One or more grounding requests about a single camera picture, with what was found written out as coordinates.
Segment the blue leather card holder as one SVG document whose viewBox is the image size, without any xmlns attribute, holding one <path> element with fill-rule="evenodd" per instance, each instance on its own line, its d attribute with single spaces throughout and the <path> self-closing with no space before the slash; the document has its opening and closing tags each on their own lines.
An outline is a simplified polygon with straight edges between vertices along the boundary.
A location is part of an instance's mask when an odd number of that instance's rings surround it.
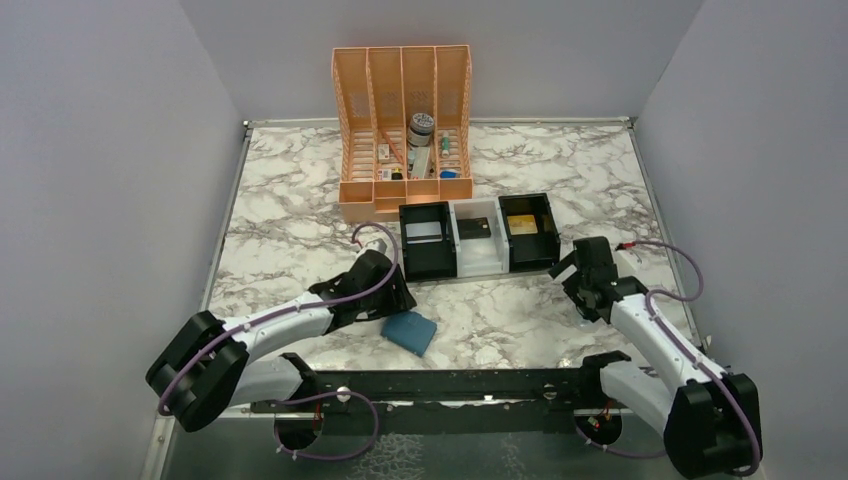
<svg viewBox="0 0 848 480">
<path fill-rule="evenodd" d="M 423 357 L 437 331 L 437 324 L 418 312 L 408 311 L 388 317 L 380 334 L 404 350 Z"/>
</svg>

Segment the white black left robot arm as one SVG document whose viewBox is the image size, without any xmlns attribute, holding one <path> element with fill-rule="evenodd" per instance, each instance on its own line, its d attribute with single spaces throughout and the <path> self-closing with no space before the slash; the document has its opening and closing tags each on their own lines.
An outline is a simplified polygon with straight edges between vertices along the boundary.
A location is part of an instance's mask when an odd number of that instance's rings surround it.
<svg viewBox="0 0 848 480">
<path fill-rule="evenodd" d="M 401 269 L 373 248 L 360 252 L 349 270 L 280 306 L 243 317 L 193 315 L 153 362 L 145 381 L 162 414 L 187 432 L 198 431 L 227 408 L 277 397 L 298 411 L 313 401 L 304 369 L 283 358 L 260 359 L 293 343 L 356 322 L 407 312 L 416 306 Z"/>
</svg>

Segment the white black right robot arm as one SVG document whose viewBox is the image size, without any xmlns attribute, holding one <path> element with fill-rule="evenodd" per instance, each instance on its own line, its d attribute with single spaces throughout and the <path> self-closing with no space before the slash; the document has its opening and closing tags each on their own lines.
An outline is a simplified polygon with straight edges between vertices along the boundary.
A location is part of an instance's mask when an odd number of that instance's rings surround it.
<svg viewBox="0 0 848 480">
<path fill-rule="evenodd" d="M 577 380 L 587 405 L 621 403 L 662 438 L 660 455 L 687 479 L 726 473 L 755 474 L 763 458 L 759 395 L 753 380 L 731 373 L 688 341 L 661 312 L 648 289 L 619 273 L 616 247 L 605 237 L 573 243 L 572 251 L 548 272 L 573 270 L 563 290 L 581 316 L 602 320 L 623 334 L 648 362 L 646 373 L 622 352 L 584 359 Z"/>
</svg>

